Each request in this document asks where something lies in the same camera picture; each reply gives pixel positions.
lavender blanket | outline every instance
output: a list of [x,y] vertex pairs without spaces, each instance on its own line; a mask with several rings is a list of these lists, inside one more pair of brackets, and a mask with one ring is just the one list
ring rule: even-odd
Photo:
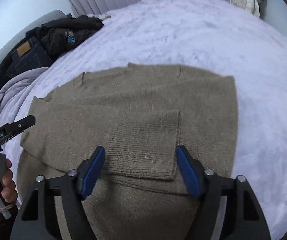
[[[82,72],[128,62],[186,64],[235,77],[239,124],[232,176],[244,174],[267,218],[272,239],[287,231],[287,38],[223,0],[143,0],[108,12],[94,36],[48,70],[24,73],[0,92],[0,125],[25,117],[34,96]],[[4,152],[14,179],[20,137]]]

wall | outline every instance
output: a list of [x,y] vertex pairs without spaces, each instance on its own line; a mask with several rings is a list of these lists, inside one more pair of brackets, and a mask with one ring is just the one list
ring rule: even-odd
[[53,10],[73,15],[71,5],[69,0],[0,0],[0,49],[24,27]]
[[287,5],[283,0],[267,0],[263,19],[287,37]]

black jacket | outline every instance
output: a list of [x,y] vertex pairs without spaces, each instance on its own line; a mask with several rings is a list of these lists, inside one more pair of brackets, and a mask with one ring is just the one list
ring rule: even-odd
[[63,52],[76,48],[102,27],[102,20],[82,15],[78,18],[63,18],[43,24],[27,32],[26,38],[36,36],[48,54],[56,59]]
[[[53,20],[28,31],[0,64],[0,90],[20,73],[50,67],[62,53],[76,48],[102,27],[102,20],[82,15]],[[19,57],[16,50],[25,42],[29,42],[31,50]]]

dark denim jeans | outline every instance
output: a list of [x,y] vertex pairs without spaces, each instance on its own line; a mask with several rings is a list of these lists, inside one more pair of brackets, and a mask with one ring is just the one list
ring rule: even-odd
[[9,78],[13,78],[31,69],[50,67],[53,64],[47,51],[39,43],[36,37],[32,37],[29,40],[29,44],[31,50],[23,54],[21,57],[19,57],[17,50],[11,54],[13,62],[6,72]]

